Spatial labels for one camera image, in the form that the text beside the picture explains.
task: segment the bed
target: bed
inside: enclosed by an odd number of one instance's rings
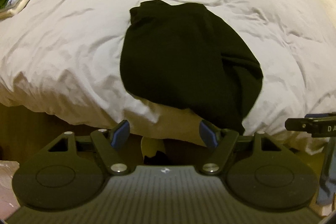
[[[129,10],[147,0],[31,0],[0,21],[0,103],[56,115],[69,124],[112,128],[202,145],[201,117],[135,98],[119,62]],[[241,36],[260,62],[262,91],[244,119],[310,154],[328,141],[288,132],[289,117],[336,110],[336,28],[318,0],[163,0],[204,4]]]

